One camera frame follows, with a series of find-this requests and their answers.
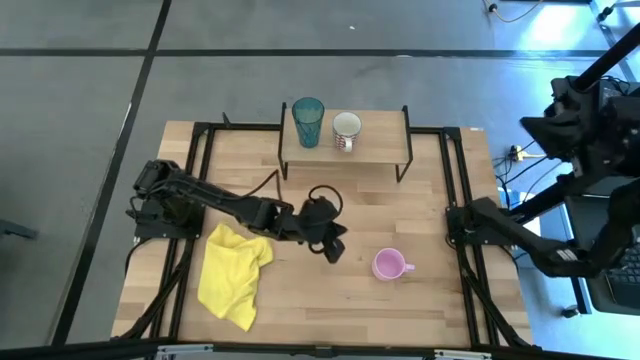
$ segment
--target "wooden tabletop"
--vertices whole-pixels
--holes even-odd
[[[184,166],[193,123],[166,125],[159,158]],[[276,131],[217,131],[208,181],[242,194],[278,168]],[[466,162],[474,197],[498,200],[486,137],[478,129],[462,129]],[[349,231],[346,250],[337,264],[327,263],[306,246],[272,241],[275,261],[261,269],[256,304],[258,315],[247,333],[219,320],[198,302],[204,238],[196,243],[185,297],[179,338],[237,343],[469,346],[461,283],[455,252],[445,244],[446,187],[437,136],[412,135],[414,161],[401,183],[394,168],[375,164],[326,163],[296,167],[283,181],[283,198],[297,209],[308,190],[318,184],[338,189],[344,210],[337,222]],[[450,144],[452,164],[455,150]],[[457,167],[453,166],[454,176]],[[462,198],[456,182],[458,199]],[[258,195],[275,197],[270,183]],[[324,194],[333,199],[330,193]],[[252,235],[231,217],[209,209],[204,234],[224,222],[238,233]],[[371,261],[382,248],[395,247],[415,264],[415,272],[392,282],[371,273]],[[113,334],[133,325],[157,292],[167,242],[153,241],[131,259]],[[507,320],[528,341],[529,322],[511,259],[498,248],[483,247],[491,294]],[[169,299],[162,334],[168,330]],[[481,339],[486,329],[476,300]]]
[[[402,111],[330,110],[324,112],[318,145],[300,145],[291,109],[285,110],[282,133],[282,160],[293,163],[345,162],[406,164],[409,161],[407,131]],[[336,149],[333,140],[333,118],[343,111],[352,112],[362,121],[362,130],[353,151]]]

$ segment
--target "pink mug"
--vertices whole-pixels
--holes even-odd
[[[400,251],[392,248],[382,249],[376,254],[371,264],[373,274],[382,281],[397,279],[405,272],[413,271],[416,267],[407,264]]]

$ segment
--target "wooden shelf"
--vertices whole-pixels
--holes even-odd
[[[362,120],[358,142],[350,153],[335,148],[333,118],[343,111]],[[406,164],[410,160],[407,124],[402,111],[332,110],[322,119],[318,146],[308,149],[300,145],[291,109],[285,110],[282,134],[282,161],[285,163],[375,163]]]

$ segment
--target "white mug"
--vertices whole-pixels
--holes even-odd
[[[333,140],[336,148],[351,152],[358,139],[362,121],[358,115],[350,112],[341,112],[333,118]]]

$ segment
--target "wooden table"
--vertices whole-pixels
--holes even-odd
[[[159,158],[184,166],[193,123],[167,123]],[[277,169],[277,131],[218,130],[215,133],[208,181],[243,194]],[[475,197],[498,200],[485,134],[462,129],[471,190]],[[297,209],[308,190],[318,184],[338,189],[344,198],[337,220],[349,232],[346,250],[337,264],[313,255],[306,246],[272,241],[275,261],[261,269],[256,298],[257,319],[247,333],[210,314],[197,300],[204,239],[196,243],[185,297],[179,338],[189,341],[386,345],[420,347],[469,346],[461,282],[455,252],[445,244],[447,206],[437,136],[412,135],[414,161],[402,183],[388,165],[323,163],[291,166],[282,182],[283,197]],[[455,150],[450,144],[453,164]],[[461,198],[457,167],[456,192]],[[275,197],[275,184],[258,193]],[[330,193],[324,194],[333,199]],[[207,210],[204,234],[224,222],[238,233],[253,235],[231,217]],[[393,282],[371,274],[371,261],[384,247],[402,251],[416,271]],[[118,335],[135,322],[156,295],[167,248],[152,241],[131,259],[113,326]],[[507,320],[527,341],[529,322],[518,275],[509,257],[484,247],[491,294]],[[168,302],[162,334],[167,333],[172,300]],[[482,307],[476,299],[481,339],[486,342]]]

